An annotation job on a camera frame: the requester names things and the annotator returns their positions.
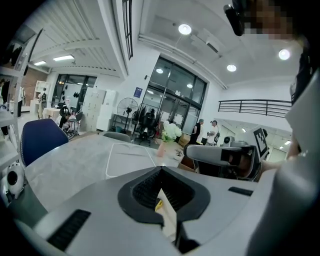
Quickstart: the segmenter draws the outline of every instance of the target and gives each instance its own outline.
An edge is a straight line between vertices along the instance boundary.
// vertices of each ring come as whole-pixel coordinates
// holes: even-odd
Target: pink vase
[[[161,144],[158,148],[158,151],[156,153],[157,157],[162,158],[165,154],[165,148],[166,148],[166,142],[164,142],[163,140],[161,141]]]

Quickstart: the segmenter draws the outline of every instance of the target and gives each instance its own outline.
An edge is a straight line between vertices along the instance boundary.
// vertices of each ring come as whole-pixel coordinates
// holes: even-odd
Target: electric fan
[[[137,110],[138,103],[133,98],[124,98],[119,102],[117,107],[117,114],[118,116],[125,117],[124,131],[126,131],[128,118],[131,118],[132,114]]]

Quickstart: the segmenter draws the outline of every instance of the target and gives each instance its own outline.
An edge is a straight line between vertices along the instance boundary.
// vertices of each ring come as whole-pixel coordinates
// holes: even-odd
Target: blue sign
[[[141,93],[142,93],[142,88],[136,87],[133,97],[140,98]]]

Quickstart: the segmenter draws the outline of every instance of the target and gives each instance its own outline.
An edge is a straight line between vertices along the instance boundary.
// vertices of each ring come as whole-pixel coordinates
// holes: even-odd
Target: balcony railing
[[[273,99],[220,100],[219,112],[250,113],[284,118],[291,109],[291,101]]]

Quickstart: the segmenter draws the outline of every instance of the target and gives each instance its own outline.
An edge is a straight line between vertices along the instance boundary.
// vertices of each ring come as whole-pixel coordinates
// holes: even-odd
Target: recessed ceiling light
[[[237,67],[233,64],[230,64],[230,65],[226,66],[226,69],[230,72],[235,72],[237,70]]]
[[[290,52],[287,49],[282,49],[281,51],[279,51],[279,58],[284,61],[289,59]]]
[[[46,64],[46,62],[45,61],[39,61],[37,63],[34,63],[34,65],[36,65],[36,66],[43,65],[43,64]]]
[[[53,60],[56,62],[63,61],[63,60],[72,60],[72,59],[74,59],[74,57],[72,57],[71,55],[53,58]]]
[[[181,24],[178,29],[183,35],[189,35],[191,33],[191,27],[187,24]]]

